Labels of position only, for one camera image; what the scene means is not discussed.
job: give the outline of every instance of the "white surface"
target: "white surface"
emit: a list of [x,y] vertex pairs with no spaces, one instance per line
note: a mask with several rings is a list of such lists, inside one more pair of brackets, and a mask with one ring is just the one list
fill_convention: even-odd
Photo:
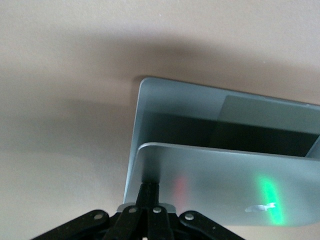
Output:
[[[143,76],[320,104],[319,11],[317,0],[1,1],[0,238],[29,239],[92,203],[116,210]],[[67,194],[77,188],[89,196]],[[319,229],[233,228],[248,240]]]

